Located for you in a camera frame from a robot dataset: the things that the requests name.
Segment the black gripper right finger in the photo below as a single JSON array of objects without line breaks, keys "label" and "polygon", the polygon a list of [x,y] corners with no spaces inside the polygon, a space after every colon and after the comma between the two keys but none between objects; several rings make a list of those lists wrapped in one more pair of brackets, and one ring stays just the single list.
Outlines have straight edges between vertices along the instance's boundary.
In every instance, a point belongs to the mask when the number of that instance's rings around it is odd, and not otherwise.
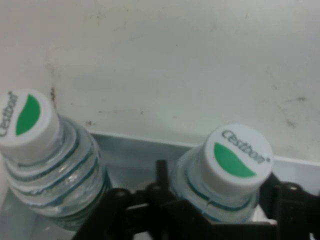
[{"label": "black gripper right finger", "polygon": [[277,240],[320,238],[320,196],[271,174],[259,190],[259,205],[276,221]]}]

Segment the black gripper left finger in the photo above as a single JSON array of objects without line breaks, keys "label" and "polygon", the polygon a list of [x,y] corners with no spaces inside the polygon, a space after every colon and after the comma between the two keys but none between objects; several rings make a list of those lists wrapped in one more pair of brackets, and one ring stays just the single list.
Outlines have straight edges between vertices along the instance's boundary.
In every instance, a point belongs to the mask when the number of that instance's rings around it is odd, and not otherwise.
[{"label": "black gripper left finger", "polygon": [[107,193],[74,235],[76,240],[132,240],[148,233],[153,240],[213,240],[215,232],[187,200],[169,191],[166,160],[155,164],[156,180],[130,193],[114,188]]}]

